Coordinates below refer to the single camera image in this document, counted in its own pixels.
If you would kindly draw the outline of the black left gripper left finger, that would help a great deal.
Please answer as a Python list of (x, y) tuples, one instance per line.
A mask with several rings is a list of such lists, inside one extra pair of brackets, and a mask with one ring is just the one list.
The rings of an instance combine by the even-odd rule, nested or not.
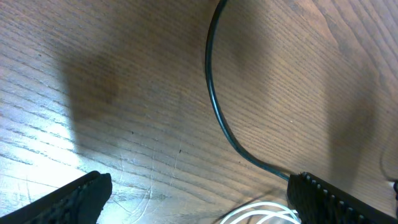
[(112, 189), (111, 174), (92, 171), (1, 217), (1, 223), (96, 223)]

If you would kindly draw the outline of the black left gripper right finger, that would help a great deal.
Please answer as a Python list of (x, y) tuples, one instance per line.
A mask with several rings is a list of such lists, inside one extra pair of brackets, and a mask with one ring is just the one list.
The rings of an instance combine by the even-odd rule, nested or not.
[(308, 172), (290, 176), (287, 196), (302, 223), (397, 224), (397, 218)]

